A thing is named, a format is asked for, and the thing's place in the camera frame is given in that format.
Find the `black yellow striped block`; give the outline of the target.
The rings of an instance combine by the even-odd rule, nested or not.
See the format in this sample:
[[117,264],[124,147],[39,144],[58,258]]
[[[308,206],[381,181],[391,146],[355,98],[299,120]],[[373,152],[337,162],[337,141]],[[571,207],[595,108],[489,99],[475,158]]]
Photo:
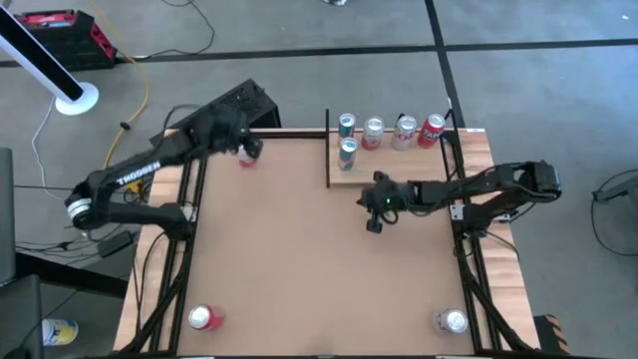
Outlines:
[[558,319],[551,314],[533,317],[540,349],[551,354],[568,355],[570,353],[566,337]]

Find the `white lamp stand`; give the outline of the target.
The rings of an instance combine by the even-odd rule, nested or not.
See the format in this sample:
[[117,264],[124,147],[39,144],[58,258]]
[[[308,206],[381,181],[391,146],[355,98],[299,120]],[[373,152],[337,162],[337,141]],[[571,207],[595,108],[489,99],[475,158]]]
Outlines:
[[59,113],[78,116],[97,104],[98,88],[78,82],[3,5],[0,5],[0,49],[53,94],[53,104]]

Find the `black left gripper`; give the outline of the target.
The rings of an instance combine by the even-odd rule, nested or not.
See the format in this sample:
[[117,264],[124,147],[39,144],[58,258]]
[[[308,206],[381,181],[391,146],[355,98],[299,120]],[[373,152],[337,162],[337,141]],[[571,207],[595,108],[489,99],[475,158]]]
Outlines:
[[245,155],[258,159],[263,150],[263,140],[254,137],[244,113],[221,111],[196,120],[191,127],[191,136],[197,150],[230,150],[233,156]]

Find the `black power adapter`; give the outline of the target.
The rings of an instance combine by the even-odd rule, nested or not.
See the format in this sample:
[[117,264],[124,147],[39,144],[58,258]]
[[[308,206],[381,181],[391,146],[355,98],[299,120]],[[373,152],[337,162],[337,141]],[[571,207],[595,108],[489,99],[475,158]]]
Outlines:
[[109,257],[112,254],[119,252],[134,242],[133,234],[128,231],[122,231],[112,237],[104,239],[98,243],[98,255],[101,258]]

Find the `wooden shelf with black frame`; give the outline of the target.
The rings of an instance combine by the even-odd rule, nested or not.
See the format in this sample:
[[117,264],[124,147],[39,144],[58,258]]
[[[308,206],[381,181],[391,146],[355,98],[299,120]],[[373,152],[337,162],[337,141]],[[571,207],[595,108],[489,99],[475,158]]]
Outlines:
[[338,126],[326,130],[328,184],[371,183],[373,172],[383,172],[396,181],[446,180],[448,178],[443,151],[436,147],[426,149],[420,147],[417,143],[417,130],[409,148],[406,151],[397,151],[392,147],[395,128],[388,128],[384,122],[385,131],[381,144],[373,151],[365,150],[361,141],[364,124],[368,119],[364,121],[356,119],[353,138],[358,141],[358,150],[354,166],[349,171],[342,171],[338,167],[339,144],[342,140],[338,136]]

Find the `yellow white cup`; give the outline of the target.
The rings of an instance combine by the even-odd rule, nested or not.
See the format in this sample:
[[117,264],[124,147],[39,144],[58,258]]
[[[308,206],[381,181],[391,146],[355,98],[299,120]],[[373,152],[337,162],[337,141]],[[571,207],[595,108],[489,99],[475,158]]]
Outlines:
[[79,334],[79,324],[75,320],[43,319],[42,343],[44,346],[71,344]]

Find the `orange Fanta can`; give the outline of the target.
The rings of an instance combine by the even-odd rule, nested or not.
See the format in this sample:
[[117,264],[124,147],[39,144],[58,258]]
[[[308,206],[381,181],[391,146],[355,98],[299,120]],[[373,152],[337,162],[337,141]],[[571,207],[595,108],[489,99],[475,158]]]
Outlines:
[[222,326],[225,311],[219,306],[199,304],[190,309],[188,324],[195,330],[214,330]]
[[439,114],[429,115],[420,130],[417,143],[422,148],[430,148],[437,143],[445,129],[446,119]]

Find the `red black toolbox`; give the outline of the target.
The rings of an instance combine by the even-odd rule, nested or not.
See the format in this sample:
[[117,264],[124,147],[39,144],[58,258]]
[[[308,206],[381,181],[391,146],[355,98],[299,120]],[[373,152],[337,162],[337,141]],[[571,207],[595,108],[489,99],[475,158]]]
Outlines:
[[68,71],[112,69],[118,50],[81,10],[24,12],[14,17]]

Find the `blue silver Red Bull can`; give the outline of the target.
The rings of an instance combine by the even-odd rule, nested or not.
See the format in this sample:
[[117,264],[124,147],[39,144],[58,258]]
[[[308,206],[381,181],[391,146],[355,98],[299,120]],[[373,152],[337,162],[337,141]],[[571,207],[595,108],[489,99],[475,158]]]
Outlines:
[[343,138],[339,144],[338,167],[342,171],[349,171],[355,162],[358,150],[358,141],[355,138]]
[[340,139],[353,138],[356,128],[356,117],[353,114],[345,113],[338,120],[338,136]]

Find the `black aluminium table frame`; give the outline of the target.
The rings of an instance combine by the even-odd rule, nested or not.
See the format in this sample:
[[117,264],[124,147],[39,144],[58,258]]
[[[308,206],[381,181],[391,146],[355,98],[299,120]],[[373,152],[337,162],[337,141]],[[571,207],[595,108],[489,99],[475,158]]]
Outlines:
[[[332,146],[330,137],[332,129],[262,129],[257,134],[272,141],[299,140],[314,141],[320,144],[322,160],[322,182],[330,186],[352,184],[354,178],[349,176],[340,180],[336,174],[336,166],[331,159]],[[467,175],[475,175],[493,164],[491,148],[484,129],[465,129],[457,131],[447,129],[440,141],[442,169],[453,177],[460,171]],[[150,191],[150,204],[159,205],[174,202],[183,194],[186,199],[194,199],[196,177],[200,174],[198,165],[189,169],[172,167],[160,170],[155,174],[154,184]],[[484,275],[483,285],[508,325],[525,343],[538,347],[540,345],[537,329],[532,319],[532,312],[525,289],[525,284],[518,260],[512,251],[506,251],[509,244],[514,244],[511,228],[504,222],[494,224],[488,239],[479,242],[472,271],[475,275]],[[166,272],[175,277],[177,266],[181,264],[184,246],[172,247],[168,242],[156,242],[160,231],[155,227],[143,228],[130,277],[144,280],[140,286],[143,291],[143,304],[137,309],[135,285],[129,284],[123,312],[120,319],[114,348],[124,348],[135,336],[135,319],[138,315],[147,319],[159,302],[163,289],[163,277]]]

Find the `dark grey panel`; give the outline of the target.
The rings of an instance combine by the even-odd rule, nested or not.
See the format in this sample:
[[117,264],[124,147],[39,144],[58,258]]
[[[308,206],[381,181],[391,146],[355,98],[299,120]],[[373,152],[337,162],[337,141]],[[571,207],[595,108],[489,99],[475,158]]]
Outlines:
[[0,148],[0,285],[15,275],[15,212],[13,154]]

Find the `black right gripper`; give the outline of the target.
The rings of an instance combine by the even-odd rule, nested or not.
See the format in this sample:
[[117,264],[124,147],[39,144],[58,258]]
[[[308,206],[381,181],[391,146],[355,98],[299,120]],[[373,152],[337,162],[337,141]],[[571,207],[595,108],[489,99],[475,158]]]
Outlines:
[[371,214],[366,222],[366,229],[370,232],[381,232],[384,212],[408,211],[415,207],[415,183],[389,181],[389,176],[383,172],[373,172],[372,179],[371,183],[362,187],[356,204]]

